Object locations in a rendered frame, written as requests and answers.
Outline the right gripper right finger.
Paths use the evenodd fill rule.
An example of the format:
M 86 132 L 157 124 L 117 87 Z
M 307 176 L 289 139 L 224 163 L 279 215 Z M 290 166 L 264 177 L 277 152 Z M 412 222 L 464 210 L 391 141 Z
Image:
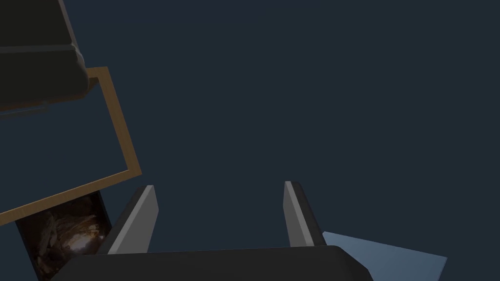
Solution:
M 304 189 L 299 182 L 285 182 L 283 211 L 291 247 L 327 245 Z

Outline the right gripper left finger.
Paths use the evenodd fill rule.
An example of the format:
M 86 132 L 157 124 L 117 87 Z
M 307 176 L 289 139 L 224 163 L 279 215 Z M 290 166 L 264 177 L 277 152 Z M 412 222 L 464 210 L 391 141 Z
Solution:
M 146 253 L 158 213 L 154 186 L 138 188 L 96 254 Z

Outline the dark brown picture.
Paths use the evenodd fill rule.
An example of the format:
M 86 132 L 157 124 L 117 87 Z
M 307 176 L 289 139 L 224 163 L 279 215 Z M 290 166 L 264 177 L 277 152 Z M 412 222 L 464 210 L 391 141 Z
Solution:
M 38 281 L 50 281 L 74 257 L 96 254 L 112 227 L 99 191 L 15 223 Z

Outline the dark grey rounded block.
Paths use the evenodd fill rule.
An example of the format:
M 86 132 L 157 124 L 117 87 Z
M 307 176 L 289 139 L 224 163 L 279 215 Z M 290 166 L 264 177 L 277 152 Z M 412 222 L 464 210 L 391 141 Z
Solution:
M 89 87 L 63 0 L 0 0 L 0 112 L 80 99 Z

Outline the wooden frame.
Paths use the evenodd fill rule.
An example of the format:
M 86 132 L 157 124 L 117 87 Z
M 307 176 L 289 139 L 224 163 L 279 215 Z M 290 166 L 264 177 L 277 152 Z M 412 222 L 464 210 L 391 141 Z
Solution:
M 105 66 L 90 67 L 86 69 L 86 72 L 93 83 L 100 84 L 127 169 L 120 173 L 93 182 L 89 182 L 84 185 L 58 193 L 56 195 L 2 212 L 0 213 L 0 226 L 11 223 L 13 221 L 17 221 L 30 215 L 34 215 L 51 207 L 88 195 L 98 190 L 102 190 L 112 185 L 138 177 L 142 174 L 142 170 L 136 156 L 136 151 L 134 149 L 132 139 L 126 125 L 126 121 L 124 119 L 123 112 L 116 95 L 116 91 L 114 89 L 109 69 Z

